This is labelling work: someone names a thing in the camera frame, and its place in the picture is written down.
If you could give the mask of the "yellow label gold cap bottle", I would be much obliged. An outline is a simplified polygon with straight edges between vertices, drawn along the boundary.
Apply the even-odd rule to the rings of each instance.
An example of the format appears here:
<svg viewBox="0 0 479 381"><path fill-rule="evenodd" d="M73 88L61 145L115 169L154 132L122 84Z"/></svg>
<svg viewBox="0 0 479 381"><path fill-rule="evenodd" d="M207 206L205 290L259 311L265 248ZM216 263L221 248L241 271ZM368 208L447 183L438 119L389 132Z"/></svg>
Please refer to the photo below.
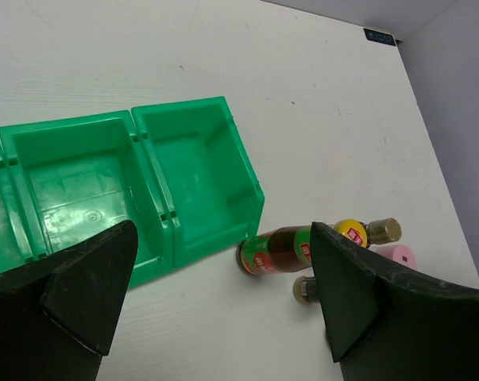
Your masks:
<svg viewBox="0 0 479 381"><path fill-rule="evenodd" d="M364 223L355 219L335 222L332 228L363 248L397 242L402 237L400 223L394 218L385 218Z"/></svg>

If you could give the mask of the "pink cap spice jar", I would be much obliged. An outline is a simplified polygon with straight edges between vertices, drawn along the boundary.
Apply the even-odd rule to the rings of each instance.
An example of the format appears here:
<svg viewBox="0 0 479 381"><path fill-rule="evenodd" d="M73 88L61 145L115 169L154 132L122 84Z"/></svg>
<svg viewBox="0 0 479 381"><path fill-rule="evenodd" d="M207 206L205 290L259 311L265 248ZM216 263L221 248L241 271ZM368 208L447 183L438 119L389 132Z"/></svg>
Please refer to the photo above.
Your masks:
<svg viewBox="0 0 479 381"><path fill-rule="evenodd" d="M405 245L378 246L375 252L384 258L390 259L406 267L416 269L417 261L412 250Z"/></svg>

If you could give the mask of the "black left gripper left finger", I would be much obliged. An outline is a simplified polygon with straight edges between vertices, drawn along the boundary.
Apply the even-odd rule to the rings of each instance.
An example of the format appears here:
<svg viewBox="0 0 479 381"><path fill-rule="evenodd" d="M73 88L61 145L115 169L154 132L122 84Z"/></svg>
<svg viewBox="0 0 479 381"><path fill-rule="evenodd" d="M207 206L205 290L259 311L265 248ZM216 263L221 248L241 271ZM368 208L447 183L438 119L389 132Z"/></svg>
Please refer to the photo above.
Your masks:
<svg viewBox="0 0 479 381"><path fill-rule="evenodd" d="M0 380L96 379L137 250L137 227L126 220L0 273Z"/></svg>

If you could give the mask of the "black cap pepper jar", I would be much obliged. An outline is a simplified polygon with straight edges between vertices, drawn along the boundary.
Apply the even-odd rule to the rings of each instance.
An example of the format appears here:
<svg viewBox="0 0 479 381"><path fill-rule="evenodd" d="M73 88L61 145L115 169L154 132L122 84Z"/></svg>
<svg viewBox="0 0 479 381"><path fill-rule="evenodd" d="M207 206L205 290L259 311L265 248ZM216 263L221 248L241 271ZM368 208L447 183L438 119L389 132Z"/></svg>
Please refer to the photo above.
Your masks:
<svg viewBox="0 0 479 381"><path fill-rule="evenodd" d="M300 276L293 283L292 293L295 300L304 306L320 303L315 277Z"/></svg>

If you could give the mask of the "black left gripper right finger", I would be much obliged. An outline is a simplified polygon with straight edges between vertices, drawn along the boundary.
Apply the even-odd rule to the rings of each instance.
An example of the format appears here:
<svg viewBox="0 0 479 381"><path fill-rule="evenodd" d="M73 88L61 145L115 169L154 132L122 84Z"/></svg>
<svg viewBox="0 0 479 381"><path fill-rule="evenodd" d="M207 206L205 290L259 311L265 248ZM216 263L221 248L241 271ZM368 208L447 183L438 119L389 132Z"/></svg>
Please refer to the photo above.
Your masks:
<svg viewBox="0 0 479 381"><path fill-rule="evenodd" d="M346 380L479 380L479 289L437 279L311 227L333 361Z"/></svg>

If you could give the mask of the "green label sauce bottle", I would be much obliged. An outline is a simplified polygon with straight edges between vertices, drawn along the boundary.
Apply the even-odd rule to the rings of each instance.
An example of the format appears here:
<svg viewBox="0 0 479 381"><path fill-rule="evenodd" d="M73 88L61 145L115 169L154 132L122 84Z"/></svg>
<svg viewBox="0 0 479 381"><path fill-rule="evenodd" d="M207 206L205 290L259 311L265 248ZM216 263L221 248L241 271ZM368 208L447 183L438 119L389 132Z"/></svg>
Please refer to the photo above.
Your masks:
<svg viewBox="0 0 479 381"><path fill-rule="evenodd" d="M238 266L252 276L293 273L311 266L309 225L276 229L241 242Z"/></svg>

